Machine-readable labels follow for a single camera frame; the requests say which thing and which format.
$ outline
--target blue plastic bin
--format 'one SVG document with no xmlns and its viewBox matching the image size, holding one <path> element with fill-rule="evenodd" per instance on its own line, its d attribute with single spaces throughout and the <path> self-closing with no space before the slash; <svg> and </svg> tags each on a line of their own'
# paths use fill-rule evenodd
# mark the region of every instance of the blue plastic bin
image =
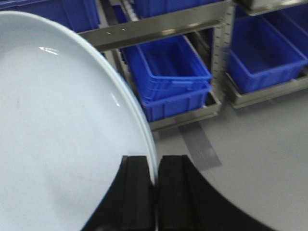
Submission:
<svg viewBox="0 0 308 231">
<path fill-rule="evenodd" d="M 242 93 L 289 81 L 307 62 L 263 17 L 235 21 L 228 72 Z"/>
<path fill-rule="evenodd" d="M 265 17 L 308 57 L 308 4 L 269 13 Z"/>
<path fill-rule="evenodd" d="M 37 14 L 75 32 L 97 29 L 100 23 L 95 0 L 2 0 L 4 10 Z"/>
<path fill-rule="evenodd" d="M 127 23 L 127 18 L 122 10 L 122 7 L 120 4 L 115 4 L 112 6 L 114 11 L 115 11 L 115 15 L 116 18 L 118 20 L 118 23 Z"/>
<path fill-rule="evenodd" d="M 149 122 L 188 112 L 204 106 L 211 86 L 206 83 L 205 88 L 166 99 L 147 102 L 141 98 L 143 111 Z"/>
<path fill-rule="evenodd" d="M 212 78 L 184 36 L 123 49 L 133 80 L 147 101 L 202 89 Z"/>
<path fill-rule="evenodd" d="M 243 10 L 242 7 L 237 5 L 235 7 L 235 18 L 245 18 L 245 17 L 249 17 L 249 15 Z"/>
<path fill-rule="evenodd" d="M 220 0 L 135 0 L 135 9 L 140 18 L 147 18 L 217 1 Z"/>
</svg>

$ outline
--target metal shelf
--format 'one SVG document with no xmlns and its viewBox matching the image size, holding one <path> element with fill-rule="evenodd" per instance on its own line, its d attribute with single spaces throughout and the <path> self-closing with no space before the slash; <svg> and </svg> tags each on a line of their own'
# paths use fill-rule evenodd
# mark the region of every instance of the metal shelf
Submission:
<svg viewBox="0 0 308 231">
<path fill-rule="evenodd" d="M 282 9 L 285 9 L 285 8 L 289 8 L 289 7 L 305 4 L 305 3 L 308 3 L 308 0 L 286 0 L 286 1 L 283 1 L 282 3 L 280 3 L 280 4 L 277 4 L 277 5 L 271 5 L 271 6 L 268 6 L 268 7 L 258 8 L 258 9 L 255 9 L 255 10 L 252 10 L 252 9 L 248 8 L 240 0 L 237 0 L 236 3 L 248 15 L 256 16 L 256 15 L 260 15 L 260 14 L 264 14 L 264 13 L 269 13 L 269 12 L 272 12 L 272 11 L 278 11 L 278 10 L 282 10 Z"/>
<path fill-rule="evenodd" d="M 274 99 L 279 96 L 287 95 L 296 91 L 308 89 L 308 73 L 301 75 L 289 82 L 275 85 L 273 87 L 254 91 L 251 93 L 241 94 L 233 82 L 231 76 L 226 74 L 225 93 L 234 108 L 241 108 L 266 100 Z"/>
<path fill-rule="evenodd" d="M 220 99 L 223 98 L 220 87 L 222 81 L 219 79 L 225 72 L 226 55 L 231 43 L 235 8 L 232 0 L 224 0 L 124 24 L 117 24 L 116 15 L 109 0 L 98 1 L 98 8 L 101 12 L 100 16 L 104 17 L 108 26 L 82 32 L 80 35 L 99 51 L 111 50 L 113 62 L 133 91 L 134 84 L 130 74 L 126 71 L 126 65 L 121 61 L 118 48 L 213 27 L 213 44 L 215 45 L 212 50 L 213 58 L 210 61 L 212 63 L 213 79 L 211 84 L 213 90 L 208 94 L 206 106 L 152 122 L 150 127 L 152 131 L 156 131 L 218 115 L 222 105 Z"/>
<path fill-rule="evenodd" d="M 80 35 L 99 51 L 107 51 L 218 26 L 223 22 L 228 7 L 232 5 L 231 0 L 224 0 L 135 22 L 81 32 Z"/>
</svg>

